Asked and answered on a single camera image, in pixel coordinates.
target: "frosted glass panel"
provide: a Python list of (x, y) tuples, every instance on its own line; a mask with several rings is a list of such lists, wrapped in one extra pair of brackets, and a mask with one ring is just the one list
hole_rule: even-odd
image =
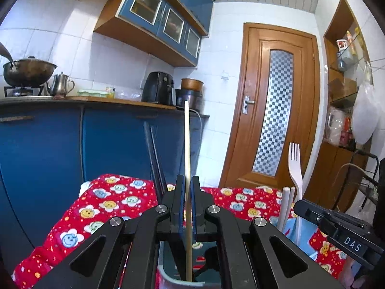
[(275, 176), (288, 128), (293, 93), (293, 55), (270, 51), (269, 87), (253, 172)]

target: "white plastic fork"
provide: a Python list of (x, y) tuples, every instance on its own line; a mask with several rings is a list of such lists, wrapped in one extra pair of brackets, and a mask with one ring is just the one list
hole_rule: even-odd
[[(303, 193), (302, 193), (302, 186), (303, 186), (303, 179), (302, 179), (302, 173), (301, 173), (301, 155), (300, 155), (300, 145), (298, 143), (291, 143), (289, 144), (289, 173), (290, 178), (293, 181), (293, 183), (296, 186), (297, 189), (297, 197), (296, 201), (302, 200)], [(295, 244), (299, 246), (300, 239), (301, 239), (301, 228), (302, 228), (302, 219), (301, 217), (297, 216), (297, 225), (295, 230)]]

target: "white plastic bag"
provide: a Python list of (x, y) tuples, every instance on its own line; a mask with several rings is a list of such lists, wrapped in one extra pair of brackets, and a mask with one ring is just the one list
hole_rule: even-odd
[(357, 143), (362, 145), (369, 140), (379, 121), (380, 111), (374, 86), (364, 81), (359, 87), (352, 115), (353, 135)]

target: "food container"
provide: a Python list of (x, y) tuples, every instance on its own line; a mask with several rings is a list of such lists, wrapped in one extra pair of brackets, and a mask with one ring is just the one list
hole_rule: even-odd
[(182, 85), (180, 88), (202, 92), (203, 82), (197, 79), (182, 78)]
[(80, 89), (77, 92), (77, 95), (80, 97), (100, 97), (107, 98), (108, 92), (104, 90), (93, 90), (93, 89)]

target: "kitchen countertop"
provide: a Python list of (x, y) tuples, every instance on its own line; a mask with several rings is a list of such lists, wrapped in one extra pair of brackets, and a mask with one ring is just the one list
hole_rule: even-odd
[[(133, 101), (133, 100), (123, 100), (123, 99), (108, 99), (101, 97), (66, 97), (64, 99), (53, 99), (51, 96), (28, 96), (28, 97), (8, 97), (0, 99), (0, 106), (6, 105), (24, 105), (24, 104), (36, 104), (36, 103), (68, 103), (68, 104), (79, 104), (79, 103), (97, 103), (97, 104), (106, 104), (106, 105), (132, 105), (139, 107), (149, 107), (151, 109), (163, 109), (168, 111), (183, 112), (182, 109), (177, 109), (175, 106)], [(203, 118), (208, 118), (208, 115), (200, 114)]]

